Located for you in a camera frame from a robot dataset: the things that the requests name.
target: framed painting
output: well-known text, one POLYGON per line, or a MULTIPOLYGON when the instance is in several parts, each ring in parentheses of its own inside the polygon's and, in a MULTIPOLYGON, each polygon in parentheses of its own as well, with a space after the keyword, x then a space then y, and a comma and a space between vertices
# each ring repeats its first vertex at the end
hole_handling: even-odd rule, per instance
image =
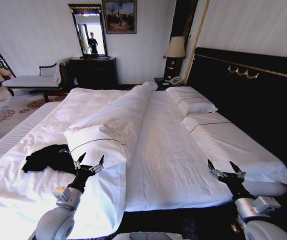
POLYGON ((137 0, 102 0, 107 34, 137 33, 137 0))

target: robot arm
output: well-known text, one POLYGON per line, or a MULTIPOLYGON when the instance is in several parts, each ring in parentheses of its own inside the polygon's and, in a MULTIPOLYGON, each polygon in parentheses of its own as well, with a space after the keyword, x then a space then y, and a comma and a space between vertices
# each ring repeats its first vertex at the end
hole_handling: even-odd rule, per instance
POLYGON ((233 162, 230 161, 230 164, 235 173, 215 169, 208 159, 210 173, 220 182, 225 183, 232 193, 246 239, 287 240, 287 233, 269 222, 269 213, 279 209, 280 204, 273 197, 259 196, 255 199, 243 186, 246 173, 233 162))
POLYGON ((58 207, 46 212, 37 224, 37 228, 28 240, 65 240, 73 230, 74 214, 85 191, 89 177, 104 167, 104 156, 96 166, 80 165, 86 153, 80 156, 76 167, 76 177, 67 187, 58 186, 53 191, 58 207))

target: wooden dresser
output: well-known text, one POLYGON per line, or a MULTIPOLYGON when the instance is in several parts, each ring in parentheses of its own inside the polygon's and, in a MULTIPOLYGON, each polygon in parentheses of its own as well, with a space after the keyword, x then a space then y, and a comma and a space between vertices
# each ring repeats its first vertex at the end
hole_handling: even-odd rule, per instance
POLYGON ((76 78, 79 88, 97 90, 118 86, 115 57, 73 58, 69 63, 71 79, 76 78))

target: table lamp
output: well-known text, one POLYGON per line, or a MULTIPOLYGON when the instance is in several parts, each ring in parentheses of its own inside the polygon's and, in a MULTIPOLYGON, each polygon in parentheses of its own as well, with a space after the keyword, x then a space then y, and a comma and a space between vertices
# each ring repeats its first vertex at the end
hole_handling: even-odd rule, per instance
POLYGON ((185 52, 185 37, 173 36, 170 40, 170 44, 167 51, 164 54, 164 58, 168 58, 169 64, 166 66, 165 77, 167 80, 179 75, 180 65, 182 58, 186 56, 185 52))

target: black headboard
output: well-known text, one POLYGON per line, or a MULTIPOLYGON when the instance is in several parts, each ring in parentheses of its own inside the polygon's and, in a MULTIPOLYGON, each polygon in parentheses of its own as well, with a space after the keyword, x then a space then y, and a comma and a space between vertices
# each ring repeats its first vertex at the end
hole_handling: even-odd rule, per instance
POLYGON ((198 47, 186 85, 287 166, 287 57, 198 47))

